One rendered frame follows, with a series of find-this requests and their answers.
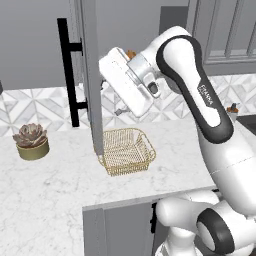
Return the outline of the grey panelled cabinet door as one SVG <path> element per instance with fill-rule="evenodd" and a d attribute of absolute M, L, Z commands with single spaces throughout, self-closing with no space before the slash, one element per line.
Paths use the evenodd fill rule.
<path fill-rule="evenodd" d="M 188 0 L 186 29 L 208 76 L 256 73 L 256 0 Z"/>

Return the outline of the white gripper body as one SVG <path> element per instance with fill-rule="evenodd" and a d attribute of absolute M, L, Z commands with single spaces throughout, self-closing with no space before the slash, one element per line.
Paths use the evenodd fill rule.
<path fill-rule="evenodd" d="M 99 60 L 99 71 L 130 111 L 141 117 L 152 106 L 153 97 L 141 82 L 135 80 L 129 61 L 121 48 L 114 47 Z"/>

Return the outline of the grey open cabinet door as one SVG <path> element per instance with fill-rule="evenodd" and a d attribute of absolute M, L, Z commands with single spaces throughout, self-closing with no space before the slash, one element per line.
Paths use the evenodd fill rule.
<path fill-rule="evenodd" d="M 86 97 L 88 100 L 91 133 L 94 150 L 102 155 L 103 124 L 101 109 L 101 77 L 98 65 L 98 41 L 96 0 L 81 0 L 83 25 L 84 64 L 86 73 Z"/>

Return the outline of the grey flat cabinet door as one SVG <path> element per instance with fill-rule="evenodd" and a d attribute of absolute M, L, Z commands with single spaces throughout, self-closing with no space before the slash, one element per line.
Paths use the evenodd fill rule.
<path fill-rule="evenodd" d="M 57 20 L 78 40 L 75 0 L 0 0 L 0 84 L 5 91 L 63 87 Z"/>

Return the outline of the small brown-topped dark bottle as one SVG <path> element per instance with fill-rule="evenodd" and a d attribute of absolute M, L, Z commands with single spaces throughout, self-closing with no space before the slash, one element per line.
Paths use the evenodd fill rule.
<path fill-rule="evenodd" d="M 237 103 L 232 103 L 231 106 L 227 108 L 227 113 L 231 120 L 235 122 L 238 115 Z"/>

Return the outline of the grey base cabinet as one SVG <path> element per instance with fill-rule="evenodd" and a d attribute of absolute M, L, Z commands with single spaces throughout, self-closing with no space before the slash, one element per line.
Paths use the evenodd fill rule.
<path fill-rule="evenodd" d="M 168 228 L 151 233 L 152 203 L 83 210 L 84 256 L 154 256 Z"/>

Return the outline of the succulent in olive pot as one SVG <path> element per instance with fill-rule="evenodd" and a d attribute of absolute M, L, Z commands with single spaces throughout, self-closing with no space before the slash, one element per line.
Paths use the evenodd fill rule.
<path fill-rule="evenodd" d="M 43 158 L 49 153 L 47 131 L 40 124 L 25 124 L 13 135 L 20 157 L 32 161 Z"/>

